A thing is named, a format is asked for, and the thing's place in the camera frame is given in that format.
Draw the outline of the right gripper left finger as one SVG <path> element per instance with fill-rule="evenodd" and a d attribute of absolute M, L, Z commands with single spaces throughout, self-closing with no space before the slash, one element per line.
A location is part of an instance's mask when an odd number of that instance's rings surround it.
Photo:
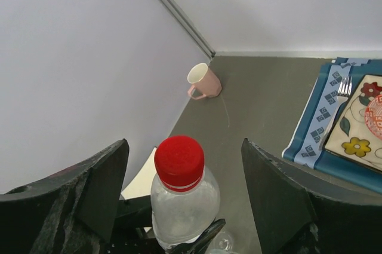
<path fill-rule="evenodd" d="M 104 253 L 129 156 L 118 140 L 92 157 L 1 195 L 1 253 Z"/>

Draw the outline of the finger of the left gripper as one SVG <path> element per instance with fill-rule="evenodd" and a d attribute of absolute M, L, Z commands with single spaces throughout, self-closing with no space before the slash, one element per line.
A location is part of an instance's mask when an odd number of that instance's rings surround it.
<path fill-rule="evenodd" d="M 149 195 L 118 201 L 115 217 L 118 228 L 151 228 L 152 206 Z"/>
<path fill-rule="evenodd" d="M 216 235 L 225 226 L 226 220 L 221 218 L 214 221 L 193 243 L 182 243 L 167 250 L 170 254 L 196 254 L 205 253 Z"/>

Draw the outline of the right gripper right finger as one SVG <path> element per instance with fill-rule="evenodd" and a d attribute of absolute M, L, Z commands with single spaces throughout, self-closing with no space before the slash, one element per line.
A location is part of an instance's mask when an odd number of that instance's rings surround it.
<path fill-rule="evenodd" d="M 244 139 L 263 253 L 381 253 L 381 196 L 321 179 Z"/>

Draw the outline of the red label water bottle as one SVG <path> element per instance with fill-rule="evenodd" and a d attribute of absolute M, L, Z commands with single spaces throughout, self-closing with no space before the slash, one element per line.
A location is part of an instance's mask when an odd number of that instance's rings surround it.
<path fill-rule="evenodd" d="M 156 172 L 150 200 L 153 232 L 167 252 L 179 244 L 193 243 L 215 221 L 220 208 L 220 190 L 205 165 L 201 181 L 186 192 L 168 189 Z"/>

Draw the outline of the red bottle cap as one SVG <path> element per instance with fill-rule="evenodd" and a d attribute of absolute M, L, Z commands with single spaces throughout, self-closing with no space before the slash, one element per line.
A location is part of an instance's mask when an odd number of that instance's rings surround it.
<path fill-rule="evenodd" d="M 186 192 L 202 179 L 205 156 L 201 145 L 189 136 L 171 136 L 161 142 L 154 163 L 161 182 L 175 192 Z"/>

